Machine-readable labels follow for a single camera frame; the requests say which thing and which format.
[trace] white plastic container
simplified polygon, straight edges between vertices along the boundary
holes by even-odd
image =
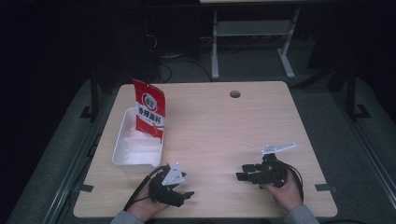
[[[113,153],[113,163],[125,173],[150,173],[160,165],[163,142],[136,129],[135,107],[124,115]]]

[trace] wooden table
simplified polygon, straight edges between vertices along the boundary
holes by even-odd
[[[264,189],[236,180],[242,164],[260,163],[268,145],[296,143],[276,153],[304,180],[304,202],[317,217],[337,213],[318,160],[287,85],[283,82],[157,84],[166,98],[162,164],[178,161],[187,173],[176,191],[195,191],[185,203],[157,217],[283,217],[285,212]],[[239,91],[232,98],[231,91]],[[134,106],[134,86],[125,85],[109,115],[82,191],[77,217],[114,217],[146,174],[125,174],[112,162],[124,112]]]

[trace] gray carpet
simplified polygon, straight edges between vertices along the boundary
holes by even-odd
[[[278,43],[264,42],[255,48],[247,46],[236,53],[220,54],[218,81],[282,80],[289,85],[300,83],[318,72],[318,70],[306,69],[314,44],[313,40],[309,40],[293,41],[290,45],[288,55],[296,74],[293,80],[286,78],[277,58]],[[211,70],[208,50],[204,50],[198,58],[185,56],[166,65],[172,69],[169,82],[209,81],[208,72]],[[170,75],[167,67],[162,66],[160,70],[163,79]],[[342,108],[345,92],[329,92],[326,88],[329,78],[330,76],[325,77],[304,90],[291,90],[291,95],[317,154],[323,174],[328,184],[336,189],[332,195],[338,208],[338,215],[332,219],[355,219],[372,224],[393,223],[396,220],[395,207],[384,191],[353,127],[358,126],[362,130],[386,169],[390,174],[395,175],[396,164],[393,158],[396,153],[394,150],[396,126],[377,103],[371,89],[360,80],[357,85],[357,103],[364,104],[372,117],[351,122]],[[42,223],[43,220],[47,220],[47,223],[109,223],[111,218],[74,217],[73,206],[78,197],[79,185],[84,178],[84,164],[89,162],[85,154],[92,148],[96,135],[105,127],[116,94],[117,89],[112,94],[101,92],[101,114],[94,122],[90,122],[88,119],[79,118],[84,106],[90,104],[90,83],[87,82],[81,87],[57,132],[53,135],[45,155],[8,223]],[[57,202],[58,212],[53,212],[56,209],[51,204],[60,193],[58,190],[62,190],[70,165],[73,164],[72,160],[77,154],[83,154],[83,159],[71,168],[76,169],[76,173],[82,173],[82,177],[76,185],[72,185],[72,191],[63,189],[71,193],[64,194],[63,199]],[[74,179],[70,178],[70,181],[73,183],[76,178],[77,176]],[[194,224],[205,220],[159,221],[162,224]],[[261,223],[258,219],[213,219],[212,221],[218,224]],[[281,223],[278,219],[271,221]]]

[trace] red snack bag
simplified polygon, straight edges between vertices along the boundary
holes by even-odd
[[[133,79],[136,95],[136,129],[163,140],[165,96],[163,91],[143,81]]]

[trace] hand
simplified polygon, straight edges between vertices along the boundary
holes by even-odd
[[[274,200],[288,212],[303,204],[297,183],[290,170],[288,170],[288,177],[282,188],[279,189],[270,184],[261,185],[261,187],[267,189],[273,195]]]
[[[154,202],[149,197],[149,182],[136,195],[136,202],[129,206],[127,212],[131,213],[141,221],[146,222],[158,212],[167,208],[166,203]]]

